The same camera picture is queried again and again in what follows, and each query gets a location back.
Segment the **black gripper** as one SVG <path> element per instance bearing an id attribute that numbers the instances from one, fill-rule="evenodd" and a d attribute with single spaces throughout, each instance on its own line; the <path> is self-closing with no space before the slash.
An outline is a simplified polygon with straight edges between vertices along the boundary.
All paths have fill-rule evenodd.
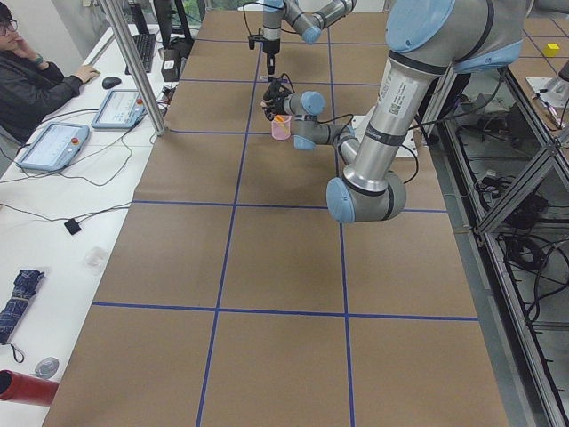
<path id="1" fill-rule="evenodd" d="M 265 39 L 264 52 L 267 54 L 267 73 L 275 74 L 275 55 L 280 52 L 280 39 Z"/>
<path id="2" fill-rule="evenodd" d="M 263 108 L 263 114 L 268 121 L 273 121 L 276 115 L 286 114 L 284 103 L 287 97 L 277 99 L 276 101 L 260 102 L 260 105 Z"/>

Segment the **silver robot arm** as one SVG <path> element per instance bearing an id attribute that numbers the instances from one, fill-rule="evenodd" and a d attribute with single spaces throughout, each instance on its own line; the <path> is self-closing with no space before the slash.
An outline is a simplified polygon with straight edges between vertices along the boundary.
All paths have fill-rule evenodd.
<path id="1" fill-rule="evenodd" d="M 341 223 L 378 222 L 405 206 L 405 185 L 390 171 L 431 83 L 449 68 L 457 74 L 502 68 L 521 52 L 529 1 L 398 1 L 389 12 L 389 47 L 378 100 L 362 138 L 317 117 L 323 97 L 292 93 L 273 80 L 263 96 L 267 118 L 295 119 L 296 149 L 333 145 L 344 159 L 326 187 L 330 215 Z"/>
<path id="2" fill-rule="evenodd" d="M 297 1 L 263 1 L 262 28 L 257 35 L 249 36 L 249 45 L 252 49 L 255 42 L 261 43 L 266 55 L 268 80 L 276 75 L 276 55 L 280 52 L 283 21 L 306 44 L 313 44 L 325 28 L 352 13 L 356 4 L 356 1 L 334 0 L 315 12 L 305 12 Z"/>

